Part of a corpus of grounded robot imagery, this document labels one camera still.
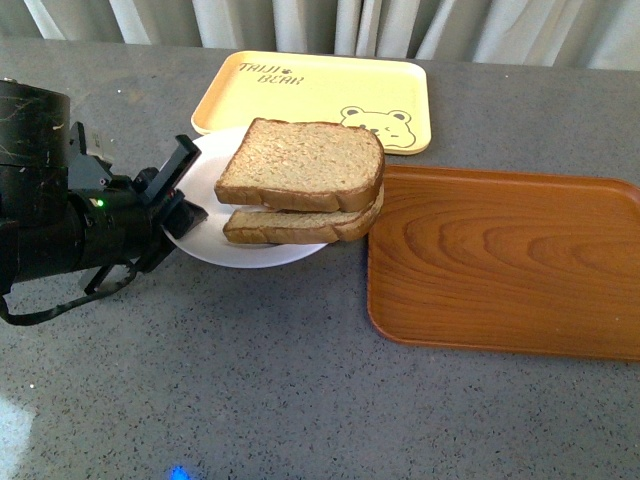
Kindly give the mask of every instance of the yellow tray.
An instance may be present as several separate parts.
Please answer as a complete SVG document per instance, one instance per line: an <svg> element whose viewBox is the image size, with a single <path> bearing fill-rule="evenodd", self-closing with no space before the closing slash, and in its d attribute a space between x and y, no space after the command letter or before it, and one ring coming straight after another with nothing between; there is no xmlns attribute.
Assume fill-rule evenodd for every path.
<svg viewBox="0 0 640 480"><path fill-rule="evenodd" d="M363 126L386 153L431 141L427 76L409 62L244 51L230 55L191 117L205 135L255 117Z"/></svg>

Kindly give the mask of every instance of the bread crust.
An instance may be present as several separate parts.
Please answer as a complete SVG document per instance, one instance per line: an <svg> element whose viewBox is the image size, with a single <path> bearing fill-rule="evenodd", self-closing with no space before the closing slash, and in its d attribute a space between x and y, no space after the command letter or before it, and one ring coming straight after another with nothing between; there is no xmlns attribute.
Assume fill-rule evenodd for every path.
<svg viewBox="0 0 640 480"><path fill-rule="evenodd" d="M231 219L223 228L223 233L231 243L275 243L275 244L311 244L353 241L364 237L375 223L384 202L384 189L380 188L376 200L368 208L362 210L355 219L336 222L319 227L272 227L264 225L259 228L236 227L234 212ZM245 215L260 215L260 213L245 213Z"/></svg>
<svg viewBox="0 0 640 480"><path fill-rule="evenodd" d="M251 122L251 126L257 121L265 121L263 118L256 118ZM283 120L266 120L272 123L289 124ZM331 122L299 122L314 123L336 126L339 128L350 128L357 130L358 127L345 127L338 123ZM237 152L242 150L246 140L249 138L251 126L248 135L242 140ZM378 158L377 170L374 180L369 185L362 188L343 190L343 191L326 191L326 192L304 192L293 190L282 190L274 188L262 187L233 187L224 184L225 174L229 166L233 162L234 154L229 165L225 168L216 182L214 191L218 197L218 201L224 204L235 205L267 205L277 210L297 210L301 212L357 212L365 209L369 204L375 201L380 186L382 185L382 177L384 174L384 147L376 135L371 133L371 137L375 139L379 146L380 156Z"/></svg>

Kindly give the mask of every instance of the wood grain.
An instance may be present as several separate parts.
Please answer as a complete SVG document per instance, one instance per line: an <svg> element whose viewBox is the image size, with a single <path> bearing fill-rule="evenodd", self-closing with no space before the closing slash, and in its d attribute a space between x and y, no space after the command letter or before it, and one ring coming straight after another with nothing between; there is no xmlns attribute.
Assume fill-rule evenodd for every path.
<svg viewBox="0 0 640 480"><path fill-rule="evenodd" d="M388 166L368 308L413 345L640 360L640 190Z"/></svg>

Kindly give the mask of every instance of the white plate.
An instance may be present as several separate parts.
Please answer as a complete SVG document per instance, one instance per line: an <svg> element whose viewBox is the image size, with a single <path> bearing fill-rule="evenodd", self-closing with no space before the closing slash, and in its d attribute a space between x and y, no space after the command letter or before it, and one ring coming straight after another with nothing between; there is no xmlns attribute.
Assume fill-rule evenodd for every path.
<svg viewBox="0 0 640 480"><path fill-rule="evenodd" d="M194 140L202 151L185 173L177 188L190 202L204 208L209 216L180 239L168 237L178 248L205 262L235 268L264 268L291 263L317 252L323 244L313 245L238 245L227 241L222 227L234 211L223 205L213 191L227 163L240 146L247 128L231 128Z"/></svg>

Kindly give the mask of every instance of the black cable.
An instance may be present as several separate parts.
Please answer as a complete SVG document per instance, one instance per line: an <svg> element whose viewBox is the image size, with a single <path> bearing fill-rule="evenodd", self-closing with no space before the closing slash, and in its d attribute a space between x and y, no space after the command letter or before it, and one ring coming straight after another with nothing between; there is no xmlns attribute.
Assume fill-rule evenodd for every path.
<svg viewBox="0 0 640 480"><path fill-rule="evenodd" d="M95 300L100 300L102 298L108 297L109 295L113 295L114 293L119 292L124 287L133 282L133 280L136 278L136 275L138 274L138 270L131 262L127 261L126 265L129 269L129 274L122 280L114 283L113 285L105 286L104 288L101 288L99 291L96 291L90 295L71 300L70 302L63 303L49 310L27 313L23 315L13 315L9 313L9 307L7 306L7 302L5 301L4 297L0 297L0 317L11 325L30 327L32 325L38 325L48 320L52 320L58 315L62 315L63 313L68 312L72 308L80 307Z"/></svg>

